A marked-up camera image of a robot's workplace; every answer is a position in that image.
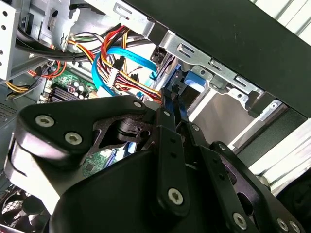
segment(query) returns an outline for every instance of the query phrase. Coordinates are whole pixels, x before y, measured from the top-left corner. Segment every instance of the green circuit board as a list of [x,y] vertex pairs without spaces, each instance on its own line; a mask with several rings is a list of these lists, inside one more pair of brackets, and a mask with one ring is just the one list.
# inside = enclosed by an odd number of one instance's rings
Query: green circuit board
[[82,173],[84,177],[89,177],[94,175],[95,173],[103,170],[105,167],[109,156],[111,154],[111,150],[101,151],[93,154],[86,158],[83,163]]
[[51,81],[52,81],[52,83],[50,85],[56,83],[66,90],[68,90],[69,87],[75,88],[73,86],[73,84],[75,82],[77,82],[79,84],[79,86],[83,86],[84,91],[87,94],[96,90],[96,87],[94,84],[89,83],[82,78],[79,78],[78,76],[72,74],[71,72],[69,72],[67,70],[65,70],[64,73],[62,73],[62,75],[60,75],[59,77],[53,78]]

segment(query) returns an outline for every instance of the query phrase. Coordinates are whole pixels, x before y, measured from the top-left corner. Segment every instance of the capacitor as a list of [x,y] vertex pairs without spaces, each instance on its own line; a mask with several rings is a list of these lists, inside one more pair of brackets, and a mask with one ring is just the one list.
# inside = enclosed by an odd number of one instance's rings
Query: capacitor
[[74,96],[78,97],[81,94],[81,91],[76,90],[76,92],[74,93]]
[[83,86],[79,86],[79,87],[78,87],[78,90],[79,90],[79,91],[84,91],[84,87],[83,87]]
[[86,93],[85,93],[85,92],[82,92],[82,93],[79,95],[79,99],[83,100],[85,96],[86,96]]

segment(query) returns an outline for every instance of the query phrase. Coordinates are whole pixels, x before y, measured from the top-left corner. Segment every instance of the silver screw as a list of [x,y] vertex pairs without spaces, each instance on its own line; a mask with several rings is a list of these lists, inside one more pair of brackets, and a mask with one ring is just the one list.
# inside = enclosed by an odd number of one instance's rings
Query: silver screw
[[169,112],[167,111],[163,111],[165,115],[167,115],[168,117],[171,115]]
[[246,230],[247,224],[242,215],[240,215],[239,213],[234,213],[233,220],[235,224],[237,224],[242,230]]
[[175,189],[175,188],[170,188],[169,192],[169,199],[175,204],[175,205],[181,205],[184,201],[183,195]]
[[200,131],[199,126],[193,124],[192,127],[193,127],[193,129],[194,129],[195,131]]
[[226,148],[225,148],[225,146],[223,144],[218,144],[218,145],[219,145],[220,149],[226,150]]
[[65,140],[72,145],[79,145],[82,142],[82,137],[75,132],[70,132],[65,135]]
[[47,115],[39,115],[35,118],[35,122],[37,125],[41,127],[51,127],[55,124],[55,121],[52,117],[47,116]]
[[288,226],[282,219],[278,218],[277,223],[284,231],[288,232]]
[[295,232],[300,233],[300,228],[293,221],[290,221],[290,225],[295,230]]
[[138,102],[134,102],[134,105],[137,107],[137,108],[141,108],[142,107],[142,105],[140,104],[140,103],[138,103]]
[[271,104],[271,108],[276,108],[276,107],[278,107],[278,104],[277,104],[277,103],[272,103],[272,104]]

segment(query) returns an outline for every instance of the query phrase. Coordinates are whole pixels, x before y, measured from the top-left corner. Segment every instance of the wire bundle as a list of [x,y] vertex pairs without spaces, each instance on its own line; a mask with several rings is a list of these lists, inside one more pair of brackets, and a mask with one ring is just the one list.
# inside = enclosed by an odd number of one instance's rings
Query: wire bundle
[[[127,39],[128,39],[129,29],[124,27],[124,26],[120,26],[118,29],[109,32],[106,35],[105,39],[103,39],[100,35],[97,35],[95,33],[88,33],[88,32],[84,32],[84,33],[91,35],[91,36],[87,37],[88,40],[93,40],[93,39],[91,39],[93,37],[102,43],[101,51],[97,55],[95,55],[91,50],[86,49],[83,45],[81,45],[79,42],[77,42],[75,40],[70,40],[69,44],[76,46],[85,54],[87,59],[93,65],[93,67],[92,67],[93,77],[94,76],[100,76],[100,78],[103,80],[103,82],[101,82],[101,86],[109,94],[114,95],[114,93],[106,85],[106,83],[108,82],[108,79],[109,79],[110,70],[112,68],[112,64],[107,61],[107,51],[112,47],[112,45],[115,45],[116,42],[120,38],[122,39],[122,47],[126,48],[128,45]],[[136,80],[134,80],[133,78],[128,76],[126,63],[124,63],[123,68],[124,68],[124,70],[123,71],[121,70],[118,73],[116,80],[115,80],[114,87],[116,90],[127,92],[130,89],[135,89],[135,90],[142,92],[145,95],[149,96],[154,101],[161,102],[160,94],[157,91],[154,91],[154,90],[144,86],[143,84],[137,82]]]
[[[133,42],[127,42],[129,38],[133,38]],[[96,47],[92,50],[88,50],[85,46],[83,46],[81,43],[87,43],[87,42],[93,42],[93,41],[99,41],[102,45],[99,47]],[[112,46],[122,46],[123,48],[128,48],[131,46],[137,46],[142,44],[148,44],[150,43],[149,40],[144,39],[141,35],[137,35],[135,33],[132,33],[128,28],[125,26],[121,26],[118,24],[117,26],[111,28],[107,32],[103,33],[102,35],[98,35],[96,33],[90,33],[90,32],[82,32],[79,34],[76,34],[71,40],[68,41],[68,44],[71,44],[81,51],[81,53],[72,53],[72,52],[62,52],[58,50],[54,50],[52,48],[45,47],[44,45],[40,44],[39,42],[33,40],[31,37],[29,37],[25,32],[22,31],[22,29],[18,29],[17,32],[17,42],[16,47],[18,49],[39,55],[41,57],[45,57],[50,60],[57,61],[57,70],[51,74],[48,75],[40,75],[41,78],[55,78],[59,75],[61,75],[65,68],[66,63],[64,63],[63,69],[61,69],[60,61],[73,61],[73,62],[79,62],[79,61],[89,61],[92,64],[92,75],[98,76],[101,80],[101,86],[110,94],[115,95],[115,93],[109,89],[109,87],[106,85],[109,79],[109,74],[112,68],[112,64],[115,61],[115,58],[113,55],[109,55],[109,61],[107,60],[107,51]],[[131,72],[134,72],[135,70],[139,69],[141,67],[138,67],[134,69]],[[130,89],[135,89],[139,92],[142,92],[143,94],[149,96],[154,101],[160,102],[161,96],[157,91],[154,91],[143,84],[137,82],[133,78],[128,76],[127,72],[127,64],[125,62],[123,68],[121,70],[114,82],[114,90],[118,90],[121,92],[127,92]],[[36,76],[36,73],[34,71],[29,71],[29,73],[32,76]],[[11,83],[7,84],[9,88],[13,88],[15,93],[25,93],[28,92],[30,89],[30,86],[14,86]]]
[[51,74],[43,75],[48,71],[48,69],[53,65],[54,61],[49,61],[46,65],[42,67],[42,69],[38,69],[38,72],[29,70],[28,73],[34,77],[35,81],[31,85],[24,85],[24,86],[16,86],[12,84],[11,82],[5,82],[5,84],[8,86],[9,89],[12,90],[10,94],[8,94],[7,99],[13,99],[16,100],[28,93],[30,93],[32,90],[36,89],[40,86],[41,83],[45,81],[45,79],[51,79],[60,76],[66,69],[66,63],[64,63],[63,69],[59,72],[61,69],[61,63],[57,61],[57,69]]

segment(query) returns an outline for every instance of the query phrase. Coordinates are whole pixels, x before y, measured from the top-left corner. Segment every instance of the mounting hole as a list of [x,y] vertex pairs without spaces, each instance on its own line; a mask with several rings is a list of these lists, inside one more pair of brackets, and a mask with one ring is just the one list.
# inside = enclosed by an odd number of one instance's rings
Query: mounting hole
[[140,133],[141,138],[146,138],[148,136],[150,136],[150,132],[148,130],[145,130],[145,131]]
[[219,174],[219,178],[224,181],[225,180],[225,177],[223,176],[223,174]]
[[171,152],[171,157],[177,158],[177,154],[175,154],[174,152]]

